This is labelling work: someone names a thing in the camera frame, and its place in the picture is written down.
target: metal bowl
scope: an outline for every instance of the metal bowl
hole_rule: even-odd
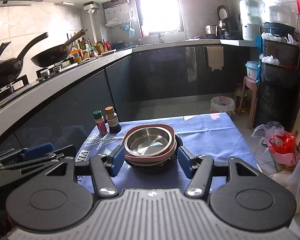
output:
[[[128,135],[124,147],[131,155],[150,157],[164,152],[172,143],[171,133],[162,127],[144,127]]]

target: black pan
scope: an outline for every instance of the black pan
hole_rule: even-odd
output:
[[[34,46],[39,41],[48,37],[48,33],[43,33],[40,36],[34,38],[30,41],[24,49],[20,52],[18,57],[10,58],[4,61],[0,61],[0,89],[4,86],[14,82],[19,76],[22,67],[23,67],[23,58],[29,49]],[[4,49],[9,45],[9,42],[2,43],[0,46],[0,55],[4,51]]]
[[[77,32],[66,43],[47,49],[31,58],[31,61],[38,67],[49,67],[55,63],[65,60],[73,47],[73,42],[86,34],[86,30]]]

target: table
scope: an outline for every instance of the table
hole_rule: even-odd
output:
[[[210,155],[215,161],[223,162],[227,162],[230,156],[237,156],[253,167],[257,167],[255,157],[226,113],[123,122],[119,133],[108,133],[105,136],[99,135],[98,128],[95,127],[78,151],[76,161],[88,160],[89,157],[99,153],[108,155],[121,144],[129,129],[140,124],[156,123],[171,125],[181,137],[183,146],[195,156]],[[190,182],[178,161],[169,171],[160,175],[142,174],[124,163],[118,176],[112,180],[119,191],[124,188],[179,188],[184,192]],[[211,191],[225,182],[225,177],[213,178]],[[90,192],[94,192],[90,176],[79,176],[78,183]]]

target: blue lid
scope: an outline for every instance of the blue lid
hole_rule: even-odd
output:
[[[248,61],[246,63],[246,67],[248,67],[248,68],[254,68],[254,69],[257,69],[258,65],[259,65],[258,61]]]

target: gray ribbed panel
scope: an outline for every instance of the gray ribbed panel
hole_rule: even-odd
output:
[[[112,200],[102,200],[80,225],[54,234],[34,234],[21,229],[9,240],[297,240],[288,229],[249,233],[216,218],[204,201],[183,196],[179,189],[125,190]]]

